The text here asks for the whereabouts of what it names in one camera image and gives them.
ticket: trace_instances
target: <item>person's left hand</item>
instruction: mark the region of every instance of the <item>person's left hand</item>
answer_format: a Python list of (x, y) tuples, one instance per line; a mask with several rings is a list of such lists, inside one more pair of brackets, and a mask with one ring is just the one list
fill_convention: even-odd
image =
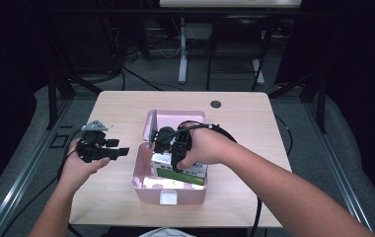
[(77, 192), (80, 187), (89, 179), (90, 175), (95, 174), (99, 169), (107, 166), (110, 158), (103, 158), (92, 163), (84, 162), (77, 154), (77, 142), (80, 138), (74, 139), (68, 150), (68, 158), (65, 161), (62, 170), (59, 185), (65, 186), (71, 192)]

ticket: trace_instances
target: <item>skin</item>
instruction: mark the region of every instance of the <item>skin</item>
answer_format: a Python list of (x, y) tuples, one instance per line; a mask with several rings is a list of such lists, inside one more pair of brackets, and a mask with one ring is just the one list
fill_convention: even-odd
[[(226, 165), (261, 198), (291, 236), (375, 236), (321, 190), (242, 145), (207, 128), (193, 129), (190, 135), (191, 151), (178, 168), (194, 163)], [(77, 141), (72, 142), (70, 151), (75, 150)], [(66, 236), (74, 194), (109, 162), (105, 158), (85, 163), (75, 152), (70, 154), (30, 236)]]

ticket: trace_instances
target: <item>pink box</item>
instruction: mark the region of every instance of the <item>pink box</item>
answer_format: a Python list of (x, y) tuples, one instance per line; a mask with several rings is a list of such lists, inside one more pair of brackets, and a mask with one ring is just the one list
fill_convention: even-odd
[[(148, 140), (151, 117), (150, 111), (142, 132), (144, 140)], [(205, 114), (196, 111), (157, 110), (158, 129), (163, 126), (171, 126), (176, 129), (180, 123), (186, 120), (205, 122)], [(154, 204), (201, 204), (204, 202), (207, 187), (206, 178), (205, 184), (198, 186), (157, 177), (151, 165), (152, 156), (153, 148), (148, 148), (148, 142), (139, 145), (131, 184), (141, 201)]]

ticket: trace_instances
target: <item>desk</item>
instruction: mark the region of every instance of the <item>desk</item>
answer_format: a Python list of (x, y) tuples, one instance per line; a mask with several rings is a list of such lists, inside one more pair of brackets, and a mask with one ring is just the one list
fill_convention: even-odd
[[(160, 6), (166, 8), (296, 8), (301, 0), (160, 0)], [(259, 68), (259, 61), (253, 61), (255, 70)], [(187, 81), (188, 54), (186, 51), (186, 24), (181, 20), (181, 65), (179, 67), (179, 83)], [(263, 85), (263, 75), (259, 75), (258, 84)]]
[[(213, 109), (211, 101), (222, 106)], [(233, 92), (103, 92), (89, 121), (105, 124), (107, 139), (130, 147), (125, 157), (111, 161), (92, 175), (73, 199), (70, 223), (114, 226), (251, 227), (256, 195), (223, 165), (208, 168), (203, 204), (159, 205), (141, 202), (131, 185), (142, 129), (152, 109), (195, 110), (206, 122), (220, 124), (236, 140), (271, 162), (291, 170), (268, 97), (264, 93)], [(263, 206), (260, 226), (280, 227)]]

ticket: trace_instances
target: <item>light wood tabletop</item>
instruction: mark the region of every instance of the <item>light wood tabletop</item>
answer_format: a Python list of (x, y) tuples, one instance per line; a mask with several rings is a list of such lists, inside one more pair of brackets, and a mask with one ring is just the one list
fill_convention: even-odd
[[(219, 109), (210, 106), (221, 103)], [(73, 199), (70, 223), (153, 227), (251, 227), (256, 195), (224, 165), (208, 168), (205, 201), (191, 205), (142, 202), (131, 185), (138, 146), (149, 111), (202, 111), (206, 123), (220, 124), (235, 139), (262, 157), (291, 170), (269, 99), (254, 92), (103, 92), (88, 122), (100, 120), (107, 139), (129, 147), (81, 187)], [(260, 227), (280, 227), (263, 206)]]
[(160, 0), (168, 8), (299, 8), (301, 0)]

